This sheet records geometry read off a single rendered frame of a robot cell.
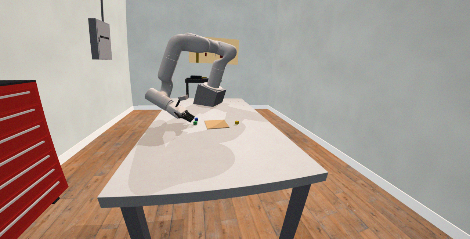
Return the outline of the tan square mat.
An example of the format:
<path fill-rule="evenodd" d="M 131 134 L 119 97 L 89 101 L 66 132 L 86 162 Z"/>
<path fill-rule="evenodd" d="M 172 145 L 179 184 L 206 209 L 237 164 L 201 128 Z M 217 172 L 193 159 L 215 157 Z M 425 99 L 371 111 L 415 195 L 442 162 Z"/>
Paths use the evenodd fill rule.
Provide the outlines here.
<path fill-rule="evenodd" d="M 206 120 L 207 129 L 227 128 L 229 127 L 225 120 Z"/>

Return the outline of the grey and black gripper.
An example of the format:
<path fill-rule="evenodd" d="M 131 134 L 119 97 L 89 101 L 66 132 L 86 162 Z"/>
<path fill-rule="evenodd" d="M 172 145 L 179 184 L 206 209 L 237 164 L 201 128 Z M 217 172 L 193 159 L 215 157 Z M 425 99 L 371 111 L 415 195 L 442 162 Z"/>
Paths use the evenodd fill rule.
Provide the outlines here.
<path fill-rule="evenodd" d="M 177 119 L 184 119 L 187 120 L 188 122 L 191 123 L 191 121 L 194 119 L 194 115 L 191 115 L 186 108 L 184 108 L 181 105 L 178 105 L 177 107 L 176 103 L 174 101 L 171 101 L 169 105 L 166 108 L 166 111 L 170 113 L 170 115 L 176 117 Z"/>

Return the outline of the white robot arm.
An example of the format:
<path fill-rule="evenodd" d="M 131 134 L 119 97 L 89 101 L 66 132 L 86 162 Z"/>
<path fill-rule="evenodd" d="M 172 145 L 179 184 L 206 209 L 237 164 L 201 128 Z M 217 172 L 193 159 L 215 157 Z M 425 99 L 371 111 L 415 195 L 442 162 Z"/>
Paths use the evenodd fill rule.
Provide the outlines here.
<path fill-rule="evenodd" d="M 210 52 L 223 56 L 222 59 L 213 62 L 208 83 L 203 83 L 205 87 L 217 91 L 222 90 L 220 83 L 225 66 L 230 60 L 234 59 L 237 54 L 236 47 L 233 45 L 221 41 L 214 41 L 192 33 L 178 34 L 171 37 L 158 72 L 158 78 L 162 81 L 161 90 L 159 92 L 154 88 L 150 88 L 145 94 L 145 99 L 165 111 L 172 101 L 172 99 L 169 98 L 173 89 L 172 76 L 182 51 L 196 53 Z"/>

